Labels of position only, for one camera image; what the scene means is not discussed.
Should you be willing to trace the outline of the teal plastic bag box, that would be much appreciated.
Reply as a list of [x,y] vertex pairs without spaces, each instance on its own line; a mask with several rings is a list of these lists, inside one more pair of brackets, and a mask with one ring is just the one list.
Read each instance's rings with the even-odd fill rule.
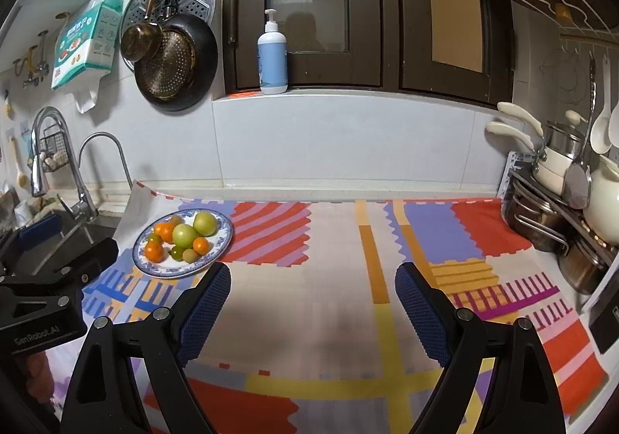
[[103,0],[67,24],[56,44],[51,89],[69,91],[80,75],[111,70],[122,7],[123,0]]

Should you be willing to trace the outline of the chrome pull-down faucet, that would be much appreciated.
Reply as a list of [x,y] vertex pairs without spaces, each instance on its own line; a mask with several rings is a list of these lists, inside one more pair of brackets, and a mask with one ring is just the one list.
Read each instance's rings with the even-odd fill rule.
[[75,150],[72,146],[69,129],[66,120],[62,113],[55,107],[46,106],[42,108],[34,117],[34,122],[31,127],[31,151],[32,151],[32,163],[31,163],[31,196],[43,197],[49,190],[45,168],[47,166],[47,160],[53,161],[53,167],[60,166],[55,159],[56,151],[49,150],[46,146],[46,141],[43,141],[43,126],[46,119],[52,119],[58,127],[57,134],[62,138],[61,160],[68,164],[71,170],[72,178],[75,181],[75,187],[77,188],[78,201],[73,206],[68,204],[61,198],[58,200],[62,204],[65,212],[75,221],[91,221],[97,217],[96,206],[93,203],[91,195],[86,187],[81,172],[78,168],[77,156],[75,156]]

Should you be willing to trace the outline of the blue rimmed white plate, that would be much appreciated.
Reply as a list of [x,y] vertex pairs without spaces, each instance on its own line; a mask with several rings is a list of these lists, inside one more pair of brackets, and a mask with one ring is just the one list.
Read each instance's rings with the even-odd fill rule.
[[134,265],[163,279],[190,276],[218,260],[232,244],[232,221],[214,209],[179,209],[156,219],[137,236]]

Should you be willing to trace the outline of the brass perforated strainer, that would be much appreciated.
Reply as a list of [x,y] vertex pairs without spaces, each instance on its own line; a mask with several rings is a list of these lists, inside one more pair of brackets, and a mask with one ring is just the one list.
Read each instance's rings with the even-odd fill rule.
[[188,83],[193,64],[189,40],[177,30],[164,30],[153,57],[134,65],[134,76],[149,101],[171,101]]

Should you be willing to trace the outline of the steel sink basin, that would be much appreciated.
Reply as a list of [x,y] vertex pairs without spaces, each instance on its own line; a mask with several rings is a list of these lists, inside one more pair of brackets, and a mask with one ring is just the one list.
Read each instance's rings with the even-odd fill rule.
[[53,209],[43,218],[48,215],[58,215],[62,219],[61,233],[29,252],[24,252],[15,264],[1,263],[2,276],[35,274],[42,267],[44,261],[50,259],[55,252],[76,252],[79,254],[84,249],[88,249],[90,245],[104,238],[112,237],[121,221],[120,215],[111,213],[100,214],[96,219],[89,222],[75,221],[68,216],[68,213],[58,209]]

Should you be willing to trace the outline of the green apple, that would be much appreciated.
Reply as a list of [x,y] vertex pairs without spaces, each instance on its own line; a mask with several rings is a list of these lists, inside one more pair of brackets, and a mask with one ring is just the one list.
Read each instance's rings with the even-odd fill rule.
[[182,247],[183,249],[191,249],[193,241],[198,237],[199,234],[192,225],[181,223],[174,227],[173,243],[175,246]]
[[193,227],[201,236],[213,236],[218,231],[218,221],[210,212],[198,212],[194,216]]

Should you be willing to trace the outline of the white hanging ladle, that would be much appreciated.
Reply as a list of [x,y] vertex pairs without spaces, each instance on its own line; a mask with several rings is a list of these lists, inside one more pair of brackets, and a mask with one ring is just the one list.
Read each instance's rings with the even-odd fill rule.
[[602,59],[602,81],[603,106],[601,113],[593,123],[590,135],[592,149],[598,155],[606,154],[612,146],[609,134],[612,81],[610,80],[610,58],[607,55],[603,55]]

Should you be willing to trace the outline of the small yellow fruit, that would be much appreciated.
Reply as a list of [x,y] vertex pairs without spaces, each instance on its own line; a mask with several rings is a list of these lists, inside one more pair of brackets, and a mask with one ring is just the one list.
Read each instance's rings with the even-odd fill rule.
[[181,224],[181,223],[183,223],[183,222],[184,222],[184,219],[183,219],[183,218],[181,218],[180,216],[173,215],[173,216],[170,218],[169,222],[170,222],[170,223],[173,223],[174,225],[177,225],[177,224]]
[[194,263],[199,258],[199,254],[194,249],[185,249],[183,252],[183,260],[187,263]]

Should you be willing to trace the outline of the blue soap pump bottle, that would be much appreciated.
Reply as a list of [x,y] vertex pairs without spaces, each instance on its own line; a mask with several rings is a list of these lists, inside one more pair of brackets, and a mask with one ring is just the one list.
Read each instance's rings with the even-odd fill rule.
[[265,95],[287,90],[286,36],[279,31],[276,14],[273,8],[264,11],[264,33],[257,41],[259,86]]

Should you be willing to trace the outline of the cream kettle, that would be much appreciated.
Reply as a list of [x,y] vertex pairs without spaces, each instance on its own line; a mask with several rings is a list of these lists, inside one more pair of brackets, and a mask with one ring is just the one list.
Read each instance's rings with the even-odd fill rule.
[[591,198],[583,216],[591,230],[608,245],[619,242],[619,173],[618,165],[606,156],[599,156],[599,165],[592,174]]

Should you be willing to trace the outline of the dark brown window frame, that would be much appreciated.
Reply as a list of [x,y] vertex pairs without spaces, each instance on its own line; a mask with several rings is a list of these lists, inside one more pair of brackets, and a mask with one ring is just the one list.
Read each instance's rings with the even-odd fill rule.
[[493,106],[512,94],[508,0],[224,0],[224,86],[259,86],[267,10],[293,88],[420,93]]

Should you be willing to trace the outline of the large front orange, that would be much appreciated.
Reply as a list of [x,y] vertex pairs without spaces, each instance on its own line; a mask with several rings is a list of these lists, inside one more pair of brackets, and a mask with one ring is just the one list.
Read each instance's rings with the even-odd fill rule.
[[158,264],[165,260],[166,250],[161,242],[149,240],[144,247],[144,256],[149,262]]

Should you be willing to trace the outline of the small brass saucepan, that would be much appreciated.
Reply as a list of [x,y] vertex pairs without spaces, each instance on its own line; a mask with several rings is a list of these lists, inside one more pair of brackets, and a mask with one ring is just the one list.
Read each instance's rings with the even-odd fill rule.
[[151,21],[151,15],[157,0],[147,0],[144,19],[123,33],[121,54],[127,61],[137,62],[152,58],[162,42],[162,28]]

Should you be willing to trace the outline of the small orange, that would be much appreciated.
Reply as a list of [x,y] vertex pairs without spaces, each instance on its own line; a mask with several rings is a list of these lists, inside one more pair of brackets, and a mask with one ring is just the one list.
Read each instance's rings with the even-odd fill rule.
[[192,249],[199,256],[206,256],[211,249],[211,244],[206,238],[198,237],[193,241]]

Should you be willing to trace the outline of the thin gooseneck faucet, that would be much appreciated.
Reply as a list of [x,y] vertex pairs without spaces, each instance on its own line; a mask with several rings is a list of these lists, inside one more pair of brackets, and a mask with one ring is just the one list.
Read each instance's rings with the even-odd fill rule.
[[122,143],[110,132],[97,131],[82,141],[78,165],[80,168],[85,166],[92,181],[101,187],[122,182],[133,188],[133,177]]

